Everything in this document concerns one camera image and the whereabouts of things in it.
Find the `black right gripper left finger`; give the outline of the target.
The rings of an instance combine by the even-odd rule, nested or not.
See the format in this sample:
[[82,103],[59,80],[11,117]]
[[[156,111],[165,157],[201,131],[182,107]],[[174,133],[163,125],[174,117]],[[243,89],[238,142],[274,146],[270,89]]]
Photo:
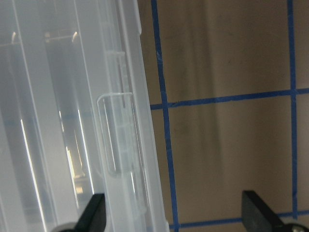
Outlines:
[[55,232],[103,232],[107,226],[104,193],[94,194],[76,223],[54,228]]

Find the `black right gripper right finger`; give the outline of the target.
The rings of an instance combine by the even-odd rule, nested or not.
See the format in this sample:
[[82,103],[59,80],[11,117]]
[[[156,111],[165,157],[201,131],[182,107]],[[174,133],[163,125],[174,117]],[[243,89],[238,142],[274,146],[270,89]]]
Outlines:
[[284,223],[253,190],[244,190],[241,196],[241,221],[248,232],[307,232],[308,227]]

